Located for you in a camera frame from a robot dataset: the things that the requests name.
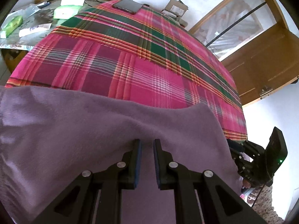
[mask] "table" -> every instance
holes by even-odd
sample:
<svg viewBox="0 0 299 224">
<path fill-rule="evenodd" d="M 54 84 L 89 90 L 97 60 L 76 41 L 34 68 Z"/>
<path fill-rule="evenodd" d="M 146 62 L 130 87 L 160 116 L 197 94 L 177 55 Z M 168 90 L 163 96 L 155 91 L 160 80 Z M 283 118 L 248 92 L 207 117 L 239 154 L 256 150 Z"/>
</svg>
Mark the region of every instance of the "table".
<svg viewBox="0 0 299 224">
<path fill-rule="evenodd" d="M 60 6 L 61 0 L 53 1 L 49 6 L 46 6 L 31 15 L 29 18 L 24 20 L 23 24 L 12 32 L 6 39 L 0 39 L 0 49 L 21 49 L 21 50 L 32 50 L 33 47 L 46 37 L 55 27 L 62 24 L 65 19 L 53 19 L 54 10 Z M 85 0 L 83 7 L 79 10 L 82 12 L 89 7 L 96 6 L 103 3 L 103 0 Z M 39 24 L 52 23 L 51 27 L 47 31 L 41 31 L 19 37 L 19 31 L 26 27 L 31 27 Z"/>
</svg>

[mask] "metal screw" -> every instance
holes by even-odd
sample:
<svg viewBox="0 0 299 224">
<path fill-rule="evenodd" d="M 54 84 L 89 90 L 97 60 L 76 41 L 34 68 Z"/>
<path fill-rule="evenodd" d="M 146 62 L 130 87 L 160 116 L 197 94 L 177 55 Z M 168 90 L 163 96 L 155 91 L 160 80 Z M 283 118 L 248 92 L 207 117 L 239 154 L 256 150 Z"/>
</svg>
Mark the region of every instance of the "metal screw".
<svg viewBox="0 0 299 224">
<path fill-rule="evenodd" d="M 120 162 L 117 163 L 117 166 L 122 168 L 122 167 L 126 166 L 126 163 L 124 161 L 120 161 Z"/>
<path fill-rule="evenodd" d="M 88 177 L 88 176 L 90 176 L 91 175 L 91 171 L 89 171 L 89 170 L 84 170 L 83 172 L 82 172 L 82 176 L 83 177 Z"/>
<path fill-rule="evenodd" d="M 175 162 L 175 161 L 171 161 L 171 162 L 169 163 L 169 167 L 176 168 L 177 166 L 178 166 L 178 163 Z"/>
<path fill-rule="evenodd" d="M 206 177 L 210 178 L 210 177 L 213 176 L 213 172 L 210 171 L 210 170 L 207 170 L 207 171 L 204 172 L 204 175 L 205 175 Z"/>
</svg>

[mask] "plaid bedsheet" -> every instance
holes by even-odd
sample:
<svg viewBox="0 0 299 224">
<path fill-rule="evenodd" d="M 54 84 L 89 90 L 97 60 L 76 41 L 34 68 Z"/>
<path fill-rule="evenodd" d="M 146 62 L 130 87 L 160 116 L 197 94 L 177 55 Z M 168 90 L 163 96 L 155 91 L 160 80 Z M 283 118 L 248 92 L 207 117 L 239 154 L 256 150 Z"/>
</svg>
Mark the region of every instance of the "plaid bedsheet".
<svg viewBox="0 0 299 224">
<path fill-rule="evenodd" d="M 233 78 L 197 39 L 143 7 L 102 3 L 70 18 L 19 63 L 6 87 L 79 90 L 161 108 L 207 104 L 225 136 L 247 138 Z"/>
</svg>

